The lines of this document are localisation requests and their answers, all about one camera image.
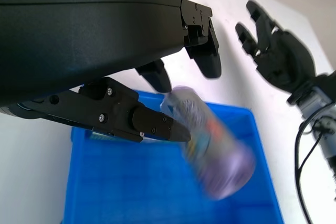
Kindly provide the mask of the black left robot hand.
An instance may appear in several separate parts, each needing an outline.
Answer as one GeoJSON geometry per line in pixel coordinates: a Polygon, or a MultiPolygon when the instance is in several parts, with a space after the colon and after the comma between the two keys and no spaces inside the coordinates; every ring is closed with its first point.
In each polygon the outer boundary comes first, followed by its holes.
{"type": "Polygon", "coordinates": [[[1,0],[1,113],[141,142],[188,142],[188,129],[110,78],[135,69],[157,92],[162,58],[185,48],[221,76],[212,9],[188,0],[1,0]]]}

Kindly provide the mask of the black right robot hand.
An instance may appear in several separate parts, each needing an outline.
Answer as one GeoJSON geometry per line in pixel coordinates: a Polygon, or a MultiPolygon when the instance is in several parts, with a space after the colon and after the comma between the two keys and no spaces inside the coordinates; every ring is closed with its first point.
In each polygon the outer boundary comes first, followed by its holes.
{"type": "Polygon", "coordinates": [[[242,48],[257,65],[257,71],[274,87],[294,93],[316,77],[313,58],[303,43],[282,27],[256,1],[246,8],[255,22],[257,40],[237,23],[235,30],[242,48]]]}

